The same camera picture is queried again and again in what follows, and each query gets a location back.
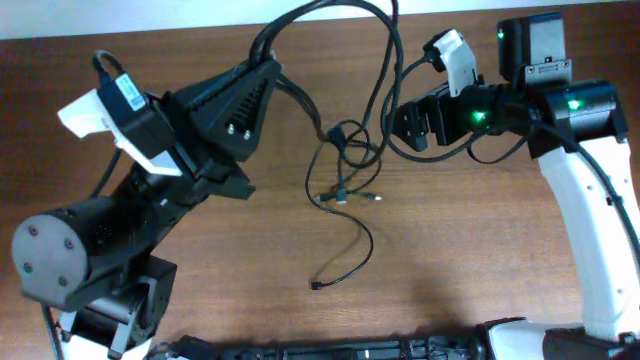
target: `sticker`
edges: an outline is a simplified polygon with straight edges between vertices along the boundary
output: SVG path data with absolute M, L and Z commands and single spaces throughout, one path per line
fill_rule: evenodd
M 129 74 L 124 74 L 118 77 L 116 79 L 116 85 L 118 85 L 118 89 L 120 89 L 124 98 L 127 99 L 127 102 L 133 111 L 138 111 L 144 107 L 144 98 L 140 95 L 140 91 L 136 88 L 136 85 L 129 77 Z

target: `white panel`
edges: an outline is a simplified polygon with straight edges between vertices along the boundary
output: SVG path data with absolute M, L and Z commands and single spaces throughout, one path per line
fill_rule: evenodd
M 550 6 L 618 0 L 399 0 L 402 14 Z M 307 0 L 2 0 L 0 39 L 203 26 L 264 24 Z M 371 3 L 391 11 L 389 0 Z M 346 6 L 321 9 L 301 20 L 368 16 Z

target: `green light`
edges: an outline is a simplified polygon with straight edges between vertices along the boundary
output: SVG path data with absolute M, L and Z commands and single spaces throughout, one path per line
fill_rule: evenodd
M 567 104 L 569 105 L 569 109 L 571 110 L 578 110 L 578 108 L 582 106 L 582 103 L 578 100 L 569 100 Z
M 476 111 L 473 113 L 473 118 L 476 120 L 476 122 L 480 122 L 487 118 L 487 113 Z

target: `plug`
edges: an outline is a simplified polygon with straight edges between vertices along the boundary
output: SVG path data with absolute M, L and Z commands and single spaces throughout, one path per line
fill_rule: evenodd
M 336 190 L 336 204 L 346 205 L 347 203 L 347 188 L 344 185 L 340 185 Z
M 344 131 L 340 126 L 334 126 L 327 132 L 327 137 L 329 141 L 338 148 L 340 154 L 344 152 L 344 149 L 347 147 L 347 137 L 344 134 Z

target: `wooden surface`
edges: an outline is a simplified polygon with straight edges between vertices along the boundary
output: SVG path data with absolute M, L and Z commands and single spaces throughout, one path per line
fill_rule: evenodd
M 637 180 L 640 7 L 619 3 L 559 9 L 565 16 L 574 79 L 607 78 L 619 90 L 631 125 Z M 435 33 L 456 28 L 473 48 L 488 83 L 502 82 L 496 22 L 548 10 L 402 17 L 407 64 Z M 10 255 L 15 227 L 29 215 L 86 196 L 113 150 L 109 135 L 80 141 L 56 117 L 58 109 L 97 86 L 89 61 L 93 50 L 111 50 L 143 89 L 161 93 L 239 63 L 260 28 L 0 42 L 4 358 L 51 354 L 38 306 L 19 292 Z M 299 23 L 278 38 L 275 50 L 286 73 L 316 101 L 328 128 L 362 116 L 386 36 L 375 19 Z M 425 66 L 404 83 L 403 100 L 444 79 Z M 372 129 L 379 139 L 377 125 Z M 497 155 L 514 141 L 509 135 L 490 139 L 478 153 Z M 256 193 L 246 202 L 209 199 L 155 251 L 179 266 L 157 339 L 190 334 L 222 342 L 318 341 L 426 334 L 516 315 L 579 320 L 581 297 L 561 215 L 526 151 L 494 166 L 463 155 L 420 165 L 387 152 L 382 175 L 371 186 L 384 201 L 354 199 L 344 208 L 374 232 L 371 263 L 339 286 L 310 291 L 310 277 L 322 269 L 321 280 L 343 274 L 368 246 L 365 238 L 357 238 L 352 223 L 326 215 L 306 200 L 304 175 L 315 146 L 309 120 L 291 99 L 276 94 L 260 147 L 243 165 Z M 316 191 L 332 184 L 334 160 L 330 151 L 321 157 L 312 184 Z M 129 165 L 127 159 L 118 166 L 109 189 Z

